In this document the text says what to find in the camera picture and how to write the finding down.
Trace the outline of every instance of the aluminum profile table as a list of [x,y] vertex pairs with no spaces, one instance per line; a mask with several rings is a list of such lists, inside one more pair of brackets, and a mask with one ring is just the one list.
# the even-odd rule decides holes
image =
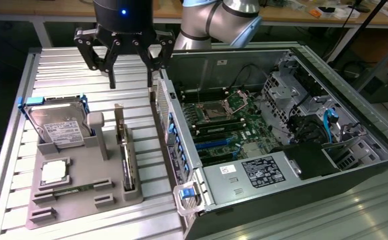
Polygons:
[[[296,43],[287,42],[285,45],[295,46]],[[105,53],[104,48],[99,48],[99,51]],[[183,239],[148,103],[147,70],[139,57],[120,56],[116,73],[117,89],[109,90],[108,79],[99,71],[88,70],[76,48],[44,49],[41,54],[28,56],[17,95],[47,96],[84,92],[91,110],[104,112],[104,130],[112,130],[115,126],[115,103],[125,104],[124,117],[135,133],[145,201],[28,230],[24,224],[37,135],[15,105],[0,153],[0,240]],[[215,239],[388,239],[388,171],[344,194],[217,232],[201,240]]]
[[[97,52],[104,55],[105,48],[97,48]],[[120,56],[115,73],[116,89],[111,90],[108,78],[88,69],[75,47],[43,49],[28,55],[17,96],[84,93],[91,112],[104,114],[104,131],[115,129],[115,104],[124,104],[124,121],[133,131],[143,203],[35,230],[25,228],[39,135],[15,106],[0,153],[1,240],[183,238],[140,57]]]

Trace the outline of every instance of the circuit board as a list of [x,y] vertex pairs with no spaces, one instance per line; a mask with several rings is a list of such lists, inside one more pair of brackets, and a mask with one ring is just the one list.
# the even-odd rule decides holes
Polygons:
[[253,99],[239,89],[224,100],[183,103],[203,165],[257,157],[280,146]]

